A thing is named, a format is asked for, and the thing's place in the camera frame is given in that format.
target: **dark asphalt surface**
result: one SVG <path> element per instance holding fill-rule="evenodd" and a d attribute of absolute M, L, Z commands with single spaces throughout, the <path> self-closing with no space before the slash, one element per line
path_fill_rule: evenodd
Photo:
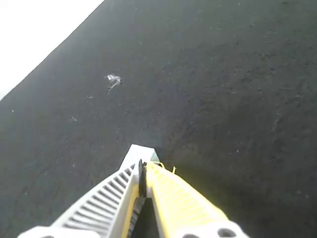
<path fill-rule="evenodd" d="M 250 236 L 316 237 L 316 39 L 315 0 L 106 0 L 0 102 L 0 237 L 51 224 L 131 143 Z M 135 237 L 157 236 L 146 207 Z"/>

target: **yellow gripper arm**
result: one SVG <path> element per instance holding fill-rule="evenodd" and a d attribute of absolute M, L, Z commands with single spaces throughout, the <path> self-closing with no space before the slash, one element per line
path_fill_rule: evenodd
<path fill-rule="evenodd" d="M 162 238 L 247 238 L 186 181 L 165 169 L 153 148 L 131 145 L 119 170 L 84 194 L 50 227 L 18 238 L 126 238 L 151 198 Z"/>

